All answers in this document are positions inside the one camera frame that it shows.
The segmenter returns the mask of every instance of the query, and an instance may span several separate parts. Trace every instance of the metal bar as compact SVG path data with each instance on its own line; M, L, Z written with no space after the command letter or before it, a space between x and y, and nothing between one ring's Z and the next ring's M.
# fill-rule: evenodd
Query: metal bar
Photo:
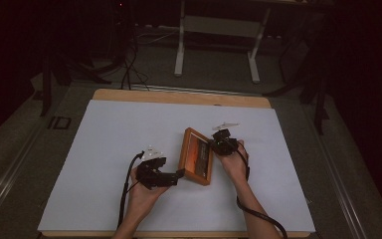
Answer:
M260 32L260 22L223 18L185 16L184 28L187 32L255 38Z
M321 139L321 137L318 135L317 130L315 128L315 125L313 124L312 120L310 119L309 113L305 108L302 108L303 112L305 113L305 116L307 118L307 121L309 122L309 127L313 131L313 134L315 135L315 139L319 142L320 149L324 155L325 163L326 163L326 170L327 173L330 176L330 181L333 186L333 189L336 193L337 199L339 200L340 207L342 208L342 212L346 218L347 224L349 226L349 230L352 233L353 238L355 239L364 239L367 238L367 235L365 233L365 230L359 220L358 214L353 206L352 199L350 198L347 189L343 183L342 178L340 177L340 174L338 172L338 169L336 167L336 164L334 163L333 157L331 156L330 152L327 149L327 146L325 145L324 141Z
M62 100L63 95L66 93L66 89L63 89L59 96L57 96L57 101L52 104L46 115L38 118L36 125L30 131L26 141L24 142L21 149L18 151L13 161L5 171L5 173L0 178L0 206L4 202L6 196L10 192L15 180L20 174L23 165L26 163L30 150L33 148L36 139L42 134L42 131L48 126L49 121L52 118L52 114L56 111L59 102Z
M131 85L131 89L134 91L198 93L198 94L207 94L207 95L226 95L226 96L259 97L259 98L262 97L262 94L234 93L234 92L221 92L221 91L209 91L209 90L198 90L198 89L187 89L187 88L157 87L157 86L144 87L143 85Z
M182 76L182 66L184 65L184 18L185 18L185 0L181 1L181 17L179 19L179 46L176 55L175 72L176 77Z
M265 33L266 25L269 20L269 16L271 13L271 9L266 9L265 16L263 18L263 22L260 23L259 30L256 36L256 42L254 44L253 51L248 53L248 64L250 65L251 79L253 83L258 84L260 82L259 70L257 68L256 56L259 51L260 43L262 42L263 35Z

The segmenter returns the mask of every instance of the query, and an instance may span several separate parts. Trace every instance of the human hand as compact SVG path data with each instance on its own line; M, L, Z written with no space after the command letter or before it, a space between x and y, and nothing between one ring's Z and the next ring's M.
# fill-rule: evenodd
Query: human hand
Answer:
M130 174L133 186L129 191L125 219L132 219L136 223L139 223L150 213L159 196L169 189L169 187L156 187L150 190L141 183L137 183L137 179L135 178L136 171L137 167L135 167Z
M243 140L238 140L238 152L245 158L245 161L248 161L249 156L244 149ZM235 185L239 182L247 181L247 167L237 152L233 152L231 155L216 154L216 156L221 161L223 168Z

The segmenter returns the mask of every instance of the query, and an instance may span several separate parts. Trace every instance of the picture frame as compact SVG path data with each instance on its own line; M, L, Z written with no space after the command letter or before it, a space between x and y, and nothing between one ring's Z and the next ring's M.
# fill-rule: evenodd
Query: picture frame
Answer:
M185 129L178 169L185 168L185 177L207 186L210 184L213 150L209 139L188 127Z

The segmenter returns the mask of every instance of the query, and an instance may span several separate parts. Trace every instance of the floor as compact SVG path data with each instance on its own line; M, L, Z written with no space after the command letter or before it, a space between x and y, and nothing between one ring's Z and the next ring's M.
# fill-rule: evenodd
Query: floor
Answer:
M285 85L278 64L280 39L263 41L257 56L262 82L255 85L245 46L205 45L194 41L192 35L186 38L183 75L175 77L177 36L169 31L139 35L130 74L133 90L261 97ZM293 56L283 66L285 76L292 74L300 60L297 54ZM69 87L53 84L53 106L45 117L40 117L41 101L31 97L0 127L0 238L40 238L38 223L88 101L96 89L120 88L124 73L125 69L119 69L103 75L112 81L109 86L73 73L75 79ZM300 90L270 101L317 230L308 238L382 238L382 200L333 98L326 99L328 119L323 121L324 135L319 135L312 124L314 103L300 104ZM71 118L72 123L67 129L51 129L48 124L52 117Z

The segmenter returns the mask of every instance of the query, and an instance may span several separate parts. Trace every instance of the dark background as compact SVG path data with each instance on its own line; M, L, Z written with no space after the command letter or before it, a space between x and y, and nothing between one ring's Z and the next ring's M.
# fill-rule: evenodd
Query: dark background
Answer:
M0 0L0 124L33 94L30 79L42 71L44 46L49 39L57 41L79 61L86 61L91 52L106 52L110 58L110 53L115 51L107 45L112 18L104 14L106 5L99 8L96 1L67 2ZM261 9L253 3L237 5L227 1L225 4L235 10L231 15L234 18L260 18ZM139 0L134 6L138 25L178 25L179 1ZM334 97L382 195L382 1L338 1L336 6L338 10L331 23L325 25L332 27L336 35L334 42L323 47L333 47L333 43L339 46L333 62L329 62L332 67L327 90ZM217 16L230 14L216 10L228 8L210 4L204 8L191 5L190 9ZM84 22L78 22L78 11L88 16ZM297 16L292 11L295 9L286 8L274 13L267 35L286 32L288 22ZM100 38L81 37L89 32L97 33Z

